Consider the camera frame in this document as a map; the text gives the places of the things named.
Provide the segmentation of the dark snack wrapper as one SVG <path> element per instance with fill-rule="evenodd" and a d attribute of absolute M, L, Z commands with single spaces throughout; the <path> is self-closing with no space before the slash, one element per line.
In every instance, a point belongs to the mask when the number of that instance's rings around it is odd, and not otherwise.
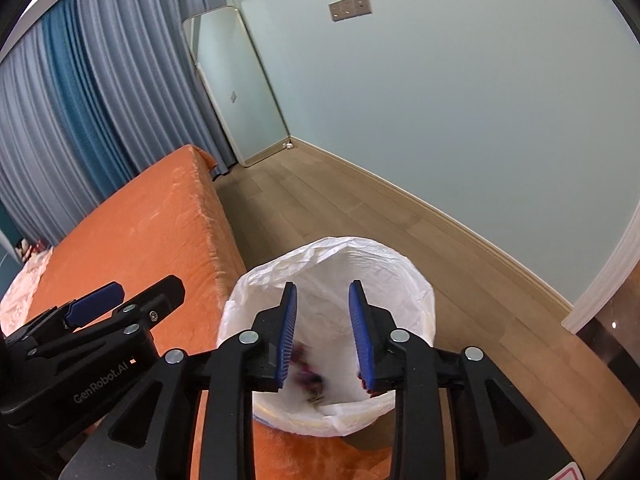
<path fill-rule="evenodd" d="M 307 349 L 303 344 L 296 342 L 291 354 L 291 364 L 294 370 L 294 382 L 305 393 L 307 402 L 318 406 L 324 398 L 324 378 L 311 366 Z"/>

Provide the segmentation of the white lined trash bin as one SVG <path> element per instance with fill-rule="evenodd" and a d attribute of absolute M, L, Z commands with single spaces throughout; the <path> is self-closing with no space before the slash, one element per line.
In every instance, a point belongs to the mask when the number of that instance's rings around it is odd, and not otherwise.
<path fill-rule="evenodd" d="M 435 293 L 416 266 L 393 248 L 356 236 L 325 237 L 242 275 L 222 310 L 217 340 L 252 327 L 258 312 L 276 306 L 284 286 L 297 287 L 294 340 L 323 379 L 312 404 L 292 366 L 282 389 L 256 393 L 258 422 L 291 434 L 346 437 L 372 425 L 395 406 L 393 393 L 372 398 L 357 377 L 358 359 L 348 312 L 348 288 L 361 282 L 370 304 L 389 310 L 397 326 L 433 342 Z"/>

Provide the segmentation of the pink bed sheet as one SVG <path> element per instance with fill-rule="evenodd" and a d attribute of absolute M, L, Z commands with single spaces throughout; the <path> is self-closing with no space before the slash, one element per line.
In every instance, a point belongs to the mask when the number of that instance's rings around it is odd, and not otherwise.
<path fill-rule="evenodd" d="M 6 336 L 26 323 L 35 292 L 52 254 L 53 249 L 49 248 L 32 256 L 4 294 L 1 300 L 1 330 Z"/>

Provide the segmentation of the orange bed blanket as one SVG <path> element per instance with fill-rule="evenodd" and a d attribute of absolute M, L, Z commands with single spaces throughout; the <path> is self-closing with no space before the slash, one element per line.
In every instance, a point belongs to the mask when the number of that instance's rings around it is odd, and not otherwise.
<path fill-rule="evenodd" d="M 181 278 L 183 305 L 154 330 L 157 349 L 214 348 L 224 303 L 247 270 L 326 236 L 370 237 L 372 188 L 300 148 L 213 178 L 210 157 L 180 148 L 82 220 L 58 246 L 29 311 L 108 282 L 137 295 Z"/>

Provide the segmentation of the grey blue curtain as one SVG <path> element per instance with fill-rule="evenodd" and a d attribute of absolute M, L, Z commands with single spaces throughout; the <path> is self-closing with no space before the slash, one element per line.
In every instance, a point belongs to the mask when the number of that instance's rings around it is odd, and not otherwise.
<path fill-rule="evenodd" d="M 56 244 L 185 145 L 220 172 L 232 148 L 182 26 L 226 0 L 60 0 L 1 64 L 1 203 Z"/>

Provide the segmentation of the leaning floor mirror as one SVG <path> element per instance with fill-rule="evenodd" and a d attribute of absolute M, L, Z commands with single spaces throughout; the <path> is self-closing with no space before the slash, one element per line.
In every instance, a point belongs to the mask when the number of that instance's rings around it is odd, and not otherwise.
<path fill-rule="evenodd" d="M 191 58 L 238 163 L 250 167 L 290 143 L 290 135 L 240 11 L 234 6 L 182 23 Z"/>

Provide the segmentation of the white door frame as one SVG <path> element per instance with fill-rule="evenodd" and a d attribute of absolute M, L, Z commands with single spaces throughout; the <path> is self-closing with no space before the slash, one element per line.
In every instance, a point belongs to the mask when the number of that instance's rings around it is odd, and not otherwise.
<path fill-rule="evenodd" d="M 577 299 L 574 308 L 564 318 L 562 326 L 570 333 L 577 334 L 624 284 L 639 262 L 639 255 L 640 214 L 639 208 L 636 208 L 610 258 L 582 296 Z"/>

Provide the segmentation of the bronze wall switch plate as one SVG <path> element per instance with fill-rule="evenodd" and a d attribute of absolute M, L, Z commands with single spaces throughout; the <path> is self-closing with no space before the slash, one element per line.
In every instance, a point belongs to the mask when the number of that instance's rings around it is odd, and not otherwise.
<path fill-rule="evenodd" d="M 359 18 L 372 13 L 370 0 L 340 0 L 329 4 L 332 21 L 339 22 Z"/>

